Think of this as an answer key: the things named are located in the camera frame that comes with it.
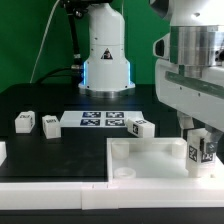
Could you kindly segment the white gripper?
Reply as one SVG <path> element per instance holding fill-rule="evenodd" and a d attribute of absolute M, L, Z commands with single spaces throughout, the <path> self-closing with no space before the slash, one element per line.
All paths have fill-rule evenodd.
<path fill-rule="evenodd" d="M 195 118 L 206 124 L 204 152 L 216 153 L 224 132 L 224 67 L 204 67 L 202 78 L 195 79 L 180 75 L 177 65 L 158 59 L 155 85 L 159 101 L 178 111 L 181 137 L 194 127 Z"/>

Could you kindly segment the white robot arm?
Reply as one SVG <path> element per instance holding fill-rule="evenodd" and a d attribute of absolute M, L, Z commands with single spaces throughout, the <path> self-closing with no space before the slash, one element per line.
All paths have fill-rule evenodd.
<path fill-rule="evenodd" d="M 224 134 L 224 0 L 149 0 L 170 31 L 153 45 L 160 102 L 205 124 L 199 149 L 217 151 Z M 90 56 L 79 88 L 98 97 L 130 91 L 130 63 L 124 54 L 124 19 L 108 3 L 94 1 Z"/>

